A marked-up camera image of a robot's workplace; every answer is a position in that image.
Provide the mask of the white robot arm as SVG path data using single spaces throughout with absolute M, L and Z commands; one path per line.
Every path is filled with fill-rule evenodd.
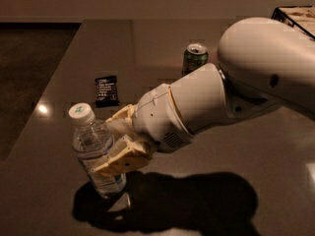
M 298 29 L 267 18 L 232 25 L 208 63 L 144 94 L 112 117 L 116 145 L 93 168 L 116 176 L 172 153 L 215 126 L 249 120 L 287 106 L 315 117 L 315 44 Z

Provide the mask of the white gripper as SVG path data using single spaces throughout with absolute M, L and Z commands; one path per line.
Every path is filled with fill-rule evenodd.
M 135 133 L 152 143 L 158 152 L 172 153 L 193 141 L 193 135 L 179 117 L 167 84 L 144 94 L 136 106 L 124 106 L 106 123 L 116 129 L 134 127 Z M 152 157 L 147 143 L 125 135 L 96 162 L 93 172 L 104 177 L 117 176 L 147 166 Z

